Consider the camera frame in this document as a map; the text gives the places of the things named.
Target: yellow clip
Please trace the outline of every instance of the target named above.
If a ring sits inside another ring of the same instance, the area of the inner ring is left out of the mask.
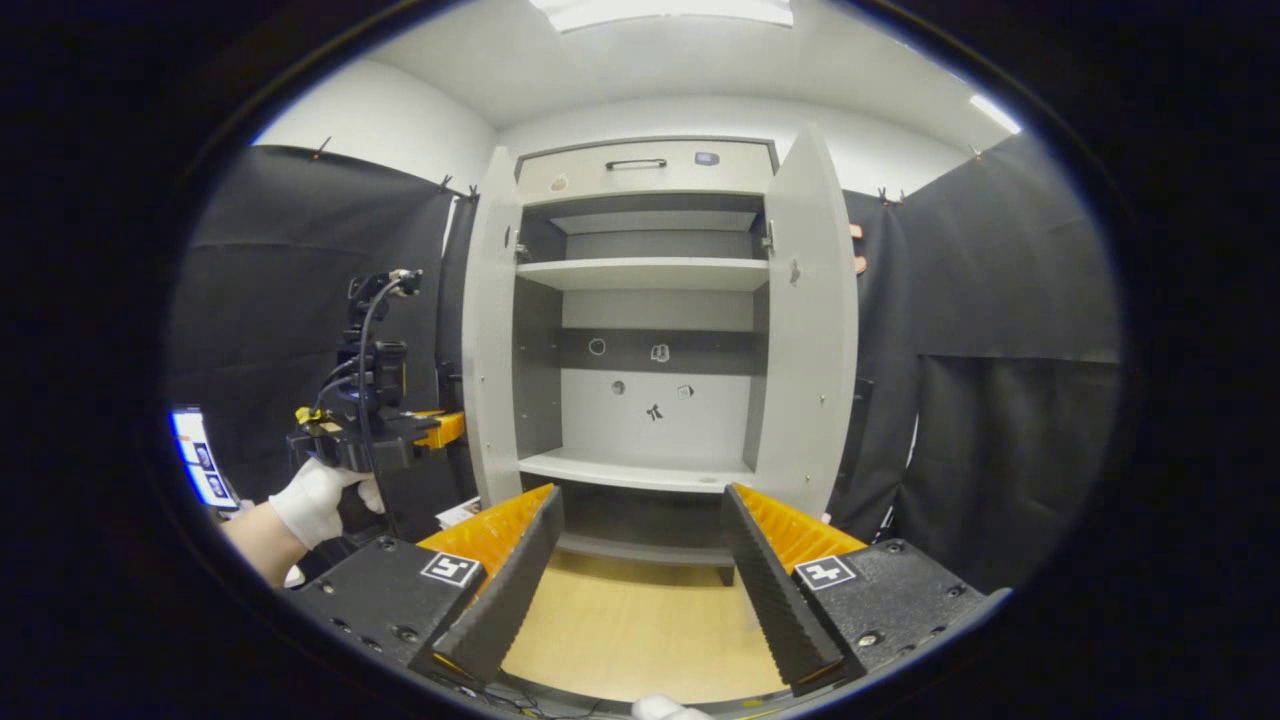
[[[417,446],[439,450],[458,439],[462,433],[467,430],[466,421],[462,419],[462,413],[449,413],[448,415],[444,415],[442,410],[431,410],[430,413],[415,413],[415,415],[419,415],[420,418],[431,416],[440,421],[439,427],[426,430],[425,438],[413,441],[413,445]]]
[[[310,407],[298,407],[298,411],[294,413],[293,416],[298,419],[300,425],[306,425],[307,423],[324,420],[324,410],[319,407],[315,410]]]

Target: white cabinet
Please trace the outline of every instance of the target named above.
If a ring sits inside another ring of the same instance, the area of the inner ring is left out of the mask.
[[[534,206],[617,195],[760,195],[773,177],[771,146],[730,140],[653,140],[539,154],[520,163],[520,200]]]
[[[666,163],[604,169],[628,159]],[[671,562],[727,560],[727,483],[819,515],[852,405],[858,296],[817,128],[776,174],[769,145],[740,140],[547,152],[518,184],[515,165],[499,149],[480,187],[463,299],[485,503],[557,482],[575,550]]]

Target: wooden floor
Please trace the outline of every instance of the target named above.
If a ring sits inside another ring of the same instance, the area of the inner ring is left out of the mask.
[[[716,702],[785,689],[740,582],[557,551],[503,669],[631,702]]]

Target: white glove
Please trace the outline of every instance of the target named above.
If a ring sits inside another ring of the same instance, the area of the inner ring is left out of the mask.
[[[635,720],[712,720],[696,707],[685,707],[664,694],[645,696],[631,706]]]
[[[360,483],[356,491],[365,506],[374,512],[385,512],[383,497],[371,473],[355,473],[346,468],[329,468],[315,457],[306,461],[293,475],[289,486],[268,498],[280,521],[307,550],[342,534],[338,501],[342,489]]]

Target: orange gripper pad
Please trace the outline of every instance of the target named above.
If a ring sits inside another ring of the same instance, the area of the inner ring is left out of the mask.
[[[788,575],[801,562],[867,547],[860,539],[767,495],[739,483],[733,487]]]
[[[504,500],[488,510],[481,510],[470,520],[465,520],[428,537],[419,547],[448,552],[479,560],[484,565],[485,582],[476,589],[476,597],[489,587],[489,582],[502,570],[511,551],[525,534],[534,514],[550,495],[552,483],[534,488],[526,493]]]

